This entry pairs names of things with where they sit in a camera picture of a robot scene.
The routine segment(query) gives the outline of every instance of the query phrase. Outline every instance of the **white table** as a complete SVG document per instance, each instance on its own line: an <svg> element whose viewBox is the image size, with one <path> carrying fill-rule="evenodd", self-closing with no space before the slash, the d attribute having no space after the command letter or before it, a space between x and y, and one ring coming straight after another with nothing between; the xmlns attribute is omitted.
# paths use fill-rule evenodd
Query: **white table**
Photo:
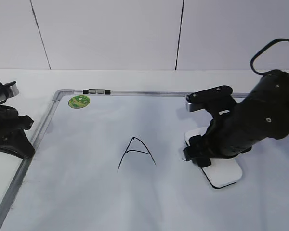
<svg viewBox="0 0 289 231"><path fill-rule="evenodd" d="M229 85L234 92L249 92L260 77L251 71L0 70L0 81L16 80L20 91L18 96L8 100L7 105L35 121L26 132L29 138L58 89L190 92ZM0 153L0 202L20 162L14 156Z"/></svg>

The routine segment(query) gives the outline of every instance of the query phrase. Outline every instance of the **round sticker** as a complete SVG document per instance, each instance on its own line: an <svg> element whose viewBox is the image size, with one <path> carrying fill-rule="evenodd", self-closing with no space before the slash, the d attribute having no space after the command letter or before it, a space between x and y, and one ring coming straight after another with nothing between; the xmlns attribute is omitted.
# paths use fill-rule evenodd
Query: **round sticker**
<svg viewBox="0 0 289 231"><path fill-rule="evenodd" d="M90 98L85 95L74 96L72 99L68 101L68 105L71 108L75 108L75 109L86 107L89 103L90 103Z"/></svg>

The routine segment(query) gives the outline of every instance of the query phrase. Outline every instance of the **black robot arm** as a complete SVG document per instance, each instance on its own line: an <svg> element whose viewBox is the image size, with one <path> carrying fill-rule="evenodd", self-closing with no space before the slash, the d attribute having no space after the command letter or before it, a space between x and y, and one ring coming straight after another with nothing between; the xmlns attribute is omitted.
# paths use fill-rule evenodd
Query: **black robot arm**
<svg viewBox="0 0 289 231"><path fill-rule="evenodd" d="M266 137L282 139L289 134L289 73L272 70L260 73L254 60L272 45L289 39L275 39L251 60L252 70L263 75L260 82L240 103L231 97L232 88L220 86L188 95L190 112L207 110L213 117L203 136L194 136L184 149L186 160L200 167L211 158L229 159L248 152Z"/></svg>
<svg viewBox="0 0 289 231"><path fill-rule="evenodd" d="M15 108L2 105L8 98L18 94L16 82L0 83L0 152L19 158L31 158L34 148L24 130L29 130L33 120L29 116L19 116Z"/></svg>

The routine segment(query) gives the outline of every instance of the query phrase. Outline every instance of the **white wall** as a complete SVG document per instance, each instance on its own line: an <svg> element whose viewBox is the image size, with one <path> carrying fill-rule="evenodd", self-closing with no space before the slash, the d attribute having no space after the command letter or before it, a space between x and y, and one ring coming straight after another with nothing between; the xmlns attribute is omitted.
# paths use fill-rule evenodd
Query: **white wall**
<svg viewBox="0 0 289 231"><path fill-rule="evenodd" d="M178 70L249 70L251 57L289 39L289 0L185 0ZM288 69L289 44L259 58L258 69Z"/></svg>
<svg viewBox="0 0 289 231"><path fill-rule="evenodd" d="M51 69L174 70L183 0L32 0ZM0 0L0 68L49 69L30 0ZM185 0L178 70L249 70L289 0ZM255 64L289 69L289 44Z"/></svg>
<svg viewBox="0 0 289 231"><path fill-rule="evenodd" d="M33 0L52 69L173 70L182 0Z"/></svg>
<svg viewBox="0 0 289 231"><path fill-rule="evenodd" d="M29 0L0 0L0 69L49 69Z"/></svg>

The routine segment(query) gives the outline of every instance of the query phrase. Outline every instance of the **whiteboard surface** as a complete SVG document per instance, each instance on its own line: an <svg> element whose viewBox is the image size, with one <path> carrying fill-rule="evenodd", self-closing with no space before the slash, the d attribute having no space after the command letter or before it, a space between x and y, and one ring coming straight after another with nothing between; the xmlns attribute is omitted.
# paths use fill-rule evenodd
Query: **whiteboard surface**
<svg viewBox="0 0 289 231"><path fill-rule="evenodd" d="M236 160L237 184L214 190L181 159L184 133L209 124L184 97L64 96L2 231L289 231L289 136L266 139ZM129 152L136 136L150 150ZM145 151L140 143L131 148Z"/></svg>

